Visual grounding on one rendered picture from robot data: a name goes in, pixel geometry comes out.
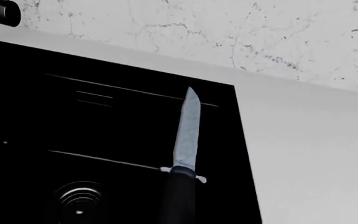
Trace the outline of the round black sink drain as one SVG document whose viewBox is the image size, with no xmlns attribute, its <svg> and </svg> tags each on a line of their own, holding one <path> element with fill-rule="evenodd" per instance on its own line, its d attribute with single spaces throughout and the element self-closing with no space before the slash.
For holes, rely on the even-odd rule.
<svg viewBox="0 0 358 224">
<path fill-rule="evenodd" d="M 56 224 L 102 224 L 103 194 L 100 184 L 70 182 L 54 191 Z"/>
</svg>

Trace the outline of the black glass cooktop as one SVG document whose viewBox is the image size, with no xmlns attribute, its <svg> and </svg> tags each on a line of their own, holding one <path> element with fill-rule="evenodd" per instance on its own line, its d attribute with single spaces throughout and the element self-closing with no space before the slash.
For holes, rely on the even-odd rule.
<svg viewBox="0 0 358 224">
<path fill-rule="evenodd" d="M 101 186 L 102 224 L 158 224 L 188 88 L 201 102 L 195 224 L 263 224 L 233 85 L 0 41 L 0 224 L 56 224 Z"/>
</svg>

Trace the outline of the black sink faucet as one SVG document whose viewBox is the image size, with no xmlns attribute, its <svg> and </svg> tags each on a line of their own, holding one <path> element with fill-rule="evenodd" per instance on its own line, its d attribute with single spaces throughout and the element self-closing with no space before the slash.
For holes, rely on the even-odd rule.
<svg viewBox="0 0 358 224">
<path fill-rule="evenodd" d="M 0 24 L 17 27 L 21 22 L 19 5 L 11 0 L 0 0 Z"/>
</svg>

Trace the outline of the black-handled steel knife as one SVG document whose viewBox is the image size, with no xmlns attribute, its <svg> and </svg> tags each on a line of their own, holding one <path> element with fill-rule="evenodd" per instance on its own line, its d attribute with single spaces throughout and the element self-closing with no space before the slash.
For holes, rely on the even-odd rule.
<svg viewBox="0 0 358 224">
<path fill-rule="evenodd" d="M 195 224 L 196 181 L 207 182 L 205 177 L 196 175 L 200 117 L 200 99 L 194 89 L 188 88 L 181 107 L 172 166 L 160 168 L 168 177 L 158 224 Z"/>
</svg>

